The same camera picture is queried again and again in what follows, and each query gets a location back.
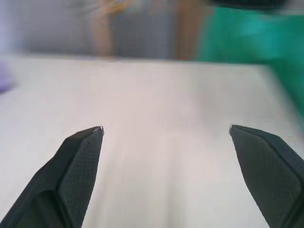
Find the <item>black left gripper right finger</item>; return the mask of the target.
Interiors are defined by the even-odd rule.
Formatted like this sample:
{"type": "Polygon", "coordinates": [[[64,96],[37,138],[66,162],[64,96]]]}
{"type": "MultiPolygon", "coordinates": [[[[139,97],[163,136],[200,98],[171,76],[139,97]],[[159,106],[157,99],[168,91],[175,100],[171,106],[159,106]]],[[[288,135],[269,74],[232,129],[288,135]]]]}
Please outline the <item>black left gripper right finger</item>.
{"type": "Polygon", "coordinates": [[[304,226],[304,161],[279,136],[232,125],[245,184],[271,228],[304,226]]]}

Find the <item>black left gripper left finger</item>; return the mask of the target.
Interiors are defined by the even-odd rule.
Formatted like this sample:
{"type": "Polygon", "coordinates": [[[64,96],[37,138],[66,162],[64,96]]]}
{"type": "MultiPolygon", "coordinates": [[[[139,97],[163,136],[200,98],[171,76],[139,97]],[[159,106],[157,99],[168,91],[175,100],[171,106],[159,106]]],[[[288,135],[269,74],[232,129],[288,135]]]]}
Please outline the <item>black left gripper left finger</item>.
{"type": "Polygon", "coordinates": [[[66,138],[1,221],[2,228],[80,228],[92,196],[104,129],[66,138]]]}

